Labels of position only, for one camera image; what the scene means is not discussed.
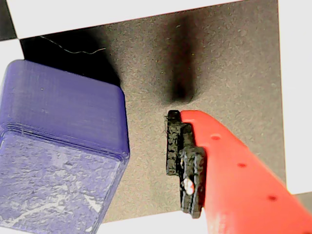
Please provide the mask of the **red gripper finger with black pad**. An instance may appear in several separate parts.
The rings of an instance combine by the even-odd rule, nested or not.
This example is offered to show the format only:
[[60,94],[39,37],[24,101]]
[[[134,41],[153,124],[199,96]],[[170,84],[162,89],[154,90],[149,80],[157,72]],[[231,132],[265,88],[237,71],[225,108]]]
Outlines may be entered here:
[[180,208],[210,234],[309,234],[312,215],[229,129],[209,114],[170,110],[166,173]]

